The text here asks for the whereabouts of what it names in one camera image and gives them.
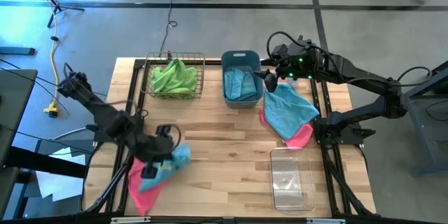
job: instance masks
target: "blue bin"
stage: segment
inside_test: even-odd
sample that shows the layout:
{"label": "blue bin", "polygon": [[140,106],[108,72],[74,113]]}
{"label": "blue bin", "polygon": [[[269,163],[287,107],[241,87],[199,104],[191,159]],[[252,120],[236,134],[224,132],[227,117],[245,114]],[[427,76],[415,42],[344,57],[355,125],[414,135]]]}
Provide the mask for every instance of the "blue bin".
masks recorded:
{"label": "blue bin", "polygon": [[[261,71],[260,57],[253,51],[228,51],[221,57],[221,66],[223,68],[223,97],[227,106],[231,109],[250,109],[257,105],[263,97],[263,80],[253,73]],[[224,73],[231,67],[250,68],[252,70],[253,81],[257,93],[242,101],[229,101],[225,98],[224,91]]]}

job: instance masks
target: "yellow cable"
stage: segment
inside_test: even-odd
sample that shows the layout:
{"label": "yellow cable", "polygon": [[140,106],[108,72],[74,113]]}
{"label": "yellow cable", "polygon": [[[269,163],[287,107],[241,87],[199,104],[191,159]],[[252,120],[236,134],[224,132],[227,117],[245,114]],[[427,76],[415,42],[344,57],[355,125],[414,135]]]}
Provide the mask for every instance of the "yellow cable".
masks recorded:
{"label": "yellow cable", "polygon": [[[56,21],[56,13],[53,10],[53,6],[50,3],[50,0],[46,0],[48,3],[48,6],[50,7],[51,14],[53,15],[53,20],[55,21],[55,35],[54,37],[57,37],[57,21]],[[55,96],[53,97],[53,100],[51,101],[50,105],[48,105],[48,108],[44,109],[43,111],[46,113],[49,113],[50,111],[58,112],[57,106],[56,106],[56,99],[58,97],[57,92],[57,85],[59,85],[59,75],[57,74],[57,69],[55,66],[55,44],[56,41],[52,41],[51,45],[51,52],[50,52],[50,61],[51,61],[51,67],[53,68],[53,73],[55,74],[55,80],[56,80],[56,86],[55,86]]]}

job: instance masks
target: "white paper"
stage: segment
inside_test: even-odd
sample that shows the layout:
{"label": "white paper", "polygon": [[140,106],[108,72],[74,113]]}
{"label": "white paper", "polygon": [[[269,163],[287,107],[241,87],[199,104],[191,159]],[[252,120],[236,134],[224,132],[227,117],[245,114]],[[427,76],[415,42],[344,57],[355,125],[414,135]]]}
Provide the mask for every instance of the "white paper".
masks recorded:
{"label": "white paper", "polygon": [[[62,150],[58,150],[57,152],[53,154],[63,154],[63,153],[69,153],[68,157],[67,155],[56,155],[54,158],[71,158],[70,154],[70,148],[63,148]],[[39,185],[39,190],[41,191],[42,198],[49,196],[53,192],[56,191],[56,189],[59,187],[55,184],[55,175],[50,174],[48,172],[44,171],[36,171],[37,176],[37,182]]]}
{"label": "white paper", "polygon": [[[64,148],[59,150],[50,157],[75,162],[80,165],[85,165],[85,155],[79,155],[72,157],[70,154],[70,148]],[[39,190],[41,191],[42,198],[53,194],[52,200],[63,200],[69,197],[80,195],[83,191],[83,179],[74,178],[70,176],[50,174],[44,171],[36,171],[36,176],[39,184]]]}
{"label": "white paper", "polygon": [[[69,161],[85,165],[85,155],[72,157]],[[56,182],[61,186],[60,189],[53,193],[53,201],[63,200],[66,198],[80,195],[83,192],[83,179],[70,176],[59,176]]]}

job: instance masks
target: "metal wire basket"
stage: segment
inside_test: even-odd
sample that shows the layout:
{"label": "metal wire basket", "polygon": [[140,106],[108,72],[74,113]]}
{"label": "metal wire basket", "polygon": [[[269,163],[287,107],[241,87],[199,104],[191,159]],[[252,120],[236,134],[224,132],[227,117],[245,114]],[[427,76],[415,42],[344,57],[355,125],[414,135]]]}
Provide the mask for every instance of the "metal wire basket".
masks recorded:
{"label": "metal wire basket", "polygon": [[[156,92],[151,84],[151,78],[154,77],[154,69],[164,71],[168,64],[175,59],[181,60],[187,69],[195,68],[197,72],[196,89],[194,92]],[[146,89],[143,93],[149,94],[157,98],[175,98],[175,99],[193,99],[200,98],[202,90],[204,89],[204,66],[205,55],[200,52],[150,52],[146,56],[147,81]]]}

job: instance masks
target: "gray floor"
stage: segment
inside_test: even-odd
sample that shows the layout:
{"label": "gray floor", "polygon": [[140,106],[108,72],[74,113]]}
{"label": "gray floor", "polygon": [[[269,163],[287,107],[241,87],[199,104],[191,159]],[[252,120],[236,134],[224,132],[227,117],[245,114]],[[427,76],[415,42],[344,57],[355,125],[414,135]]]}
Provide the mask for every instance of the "gray floor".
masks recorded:
{"label": "gray floor", "polygon": [[[167,3],[169,0],[70,0],[107,2]],[[198,3],[174,0],[175,3]],[[311,4],[312,0],[207,0],[222,4]],[[417,5],[414,0],[320,0],[337,5]],[[429,5],[445,6],[448,0],[432,0]],[[84,71],[93,89],[107,92],[117,57],[144,57],[158,51],[165,32],[167,9],[87,8],[85,12],[68,10],[58,15],[56,52],[59,72],[64,62]],[[2,56],[22,68],[35,68],[39,76],[54,80],[50,67],[50,36],[47,29],[48,8],[0,7],[0,44],[31,46],[35,56]],[[397,78],[404,70],[424,65],[430,68],[448,60],[447,12],[420,11],[329,11],[322,12],[325,34],[331,51],[349,58],[356,66],[383,76]],[[207,57],[220,57],[227,50],[254,50],[265,57],[269,34],[284,30],[318,41],[312,10],[263,9],[174,9],[165,45],[171,51],[200,51]],[[274,39],[272,45],[282,38]],[[423,75],[416,71],[403,82]],[[375,95],[350,87],[353,106],[375,99]],[[70,116],[51,119],[42,110],[51,100],[35,87],[20,124],[20,130],[41,137],[53,137],[92,122],[92,116],[80,105],[61,98]],[[448,222],[448,174],[415,178],[409,170],[427,162],[410,119],[374,119],[365,127],[377,133],[366,141],[370,182],[379,214],[394,218]],[[16,146],[34,149],[35,141],[16,136]],[[29,216],[37,216],[30,209]]]}

